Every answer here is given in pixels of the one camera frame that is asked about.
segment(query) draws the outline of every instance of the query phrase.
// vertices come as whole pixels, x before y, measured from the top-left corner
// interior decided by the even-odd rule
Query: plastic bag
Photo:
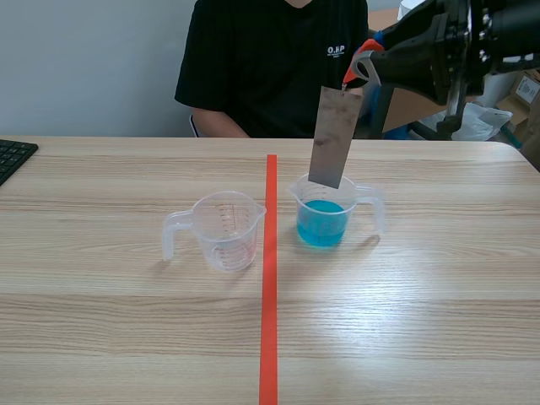
[[[477,141],[483,142],[497,135],[502,126],[511,118],[508,111],[486,108],[473,103],[465,105],[462,128],[454,132],[453,141]],[[432,130],[437,130],[437,122],[445,119],[446,113],[440,112],[434,116],[428,116],[420,122]]]

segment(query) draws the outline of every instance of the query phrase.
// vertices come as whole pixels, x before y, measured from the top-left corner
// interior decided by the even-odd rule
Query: chair
[[[193,114],[189,116],[189,125],[192,126],[193,135],[195,135],[195,138],[200,138],[199,131],[197,130],[197,126],[195,125],[195,121],[193,120]]]

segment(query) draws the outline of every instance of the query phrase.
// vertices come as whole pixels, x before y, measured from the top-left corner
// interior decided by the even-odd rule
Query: empty measuring cup
[[[174,254],[178,230],[192,230],[204,256],[218,270],[238,272],[248,267],[257,249],[257,223],[266,209],[240,192],[218,192],[191,211],[173,213],[163,227],[163,258]]]
[[[289,191],[298,203],[298,233],[310,245],[339,243],[358,204],[373,205],[375,232],[384,232],[385,205],[376,189],[357,186],[344,177],[336,190],[308,181],[308,175],[305,175]]]

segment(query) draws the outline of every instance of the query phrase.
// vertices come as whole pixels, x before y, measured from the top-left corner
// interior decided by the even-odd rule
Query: metal plate
[[[339,188],[362,99],[359,95],[341,90],[327,87],[321,89],[310,181]]]

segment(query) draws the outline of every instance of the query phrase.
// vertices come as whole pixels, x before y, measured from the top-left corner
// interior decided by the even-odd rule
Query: blue liquid
[[[331,201],[309,201],[306,206],[320,211],[314,213],[300,207],[298,212],[298,233],[313,246],[334,246],[343,238],[347,229],[347,214],[326,215],[324,213],[342,213],[343,208]]]

